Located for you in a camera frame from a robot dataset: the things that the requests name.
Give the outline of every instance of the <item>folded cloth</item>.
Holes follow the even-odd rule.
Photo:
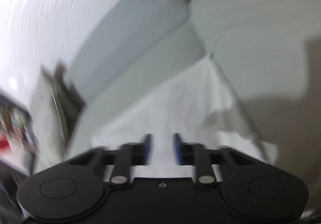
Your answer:
[[[92,136],[92,145],[116,149],[153,134],[151,165],[137,166],[136,177],[192,176],[191,166],[176,165],[172,137],[176,132],[186,142],[210,149],[228,145],[264,160],[256,134],[237,103],[213,57],[207,55],[100,128]]]

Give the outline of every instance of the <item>screw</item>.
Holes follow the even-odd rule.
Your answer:
[[[212,176],[201,176],[199,177],[198,181],[202,184],[211,184],[215,181],[215,179]]]
[[[160,184],[158,184],[158,186],[161,188],[166,188],[167,184],[165,182],[161,182]]]
[[[112,177],[111,182],[113,184],[124,184],[127,181],[127,178],[125,176],[115,176]]]

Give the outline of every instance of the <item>circular cover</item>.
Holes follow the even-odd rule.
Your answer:
[[[309,196],[299,178],[269,165],[240,166],[223,182],[221,192],[235,211],[271,222],[301,214]]]
[[[104,193],[103,182],[89,168],[62,164],[26,179],[17,199],[35,218],[65,220],[95,207]]]

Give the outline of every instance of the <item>white cloth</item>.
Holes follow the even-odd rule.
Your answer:
[[[237,98],[221,77],[212,56],[171,78],[92,137],[93,146],[116,149],[154,135],[149,166],[137,166],[136,177],[191,177],[191,166],[178,166],[173,134],[210,149],[228,145],[260,160],[261,150]]]

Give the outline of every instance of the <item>gray surface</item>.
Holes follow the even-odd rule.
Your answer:
[[[200,0],[192,20],[276,166],[321,201],[321,0]]]
[[[128,66],[95,101],[88,103],[78,119],[68,156],[72,157],[89,149],[90,137],[95,130],[203,56],[204,49],[189,22],[154,45]]]
[[[121,0],[87,39],[65,83],[73,83],[86,102],[94,99],[131,62],[189,16],[187,0]]]

